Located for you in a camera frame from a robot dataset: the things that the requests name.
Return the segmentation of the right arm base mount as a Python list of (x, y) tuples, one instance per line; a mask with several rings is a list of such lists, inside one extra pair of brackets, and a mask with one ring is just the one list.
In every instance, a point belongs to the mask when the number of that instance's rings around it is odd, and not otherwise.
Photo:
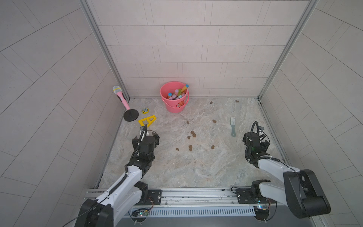
[(270, 182), (270, 180), (256, 180), (252, 182), (250, 188), (231, 187), (231, 192), (237, 197), (239, 204), (270, 204), (275, 200), (263, 197), (260, 192), (260, 184)]

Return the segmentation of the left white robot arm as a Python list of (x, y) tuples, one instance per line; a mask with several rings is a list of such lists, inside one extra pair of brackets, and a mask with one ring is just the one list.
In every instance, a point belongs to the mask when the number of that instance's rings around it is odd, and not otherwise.
[(144, 127), (140, 136), (132, 139), (134, 151), (121, 177), (96, 199), (85, 200), (78, 216), (64, 226), (75, 222), (76, 227), (115, 227), (134, 205), (145, 203), (148, 185), (141, 179), (155, 160), (159, 139), (156, 132)]

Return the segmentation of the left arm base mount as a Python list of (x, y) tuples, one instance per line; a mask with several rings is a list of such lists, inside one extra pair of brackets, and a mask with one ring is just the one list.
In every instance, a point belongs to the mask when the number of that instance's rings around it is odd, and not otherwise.
[(162, 198), (162, 190), (160, 189), (149, 189), (148, 184), (144, 182), (137, 182), (136, 187), (140, 192), (140, 200), (136, 203), (136, 206), (151, 206), (160, 205)]

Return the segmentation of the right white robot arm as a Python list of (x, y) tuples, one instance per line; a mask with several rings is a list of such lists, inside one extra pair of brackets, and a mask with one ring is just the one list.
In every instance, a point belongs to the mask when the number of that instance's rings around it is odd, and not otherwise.
[(307, 218), (329, 214), (331, 205), (315, 175), (310, 169), (300, 170), (289, 166), (267, 153), (269, 141), (262, 142), (263, 135), (255, 132), (244, 134), (245, 155), (249, 164), (264, 170), (283, 186), (272, 184), (269, 180), (252, 182), (254, 199), (268, 198), (284, 204), (297, 218)]

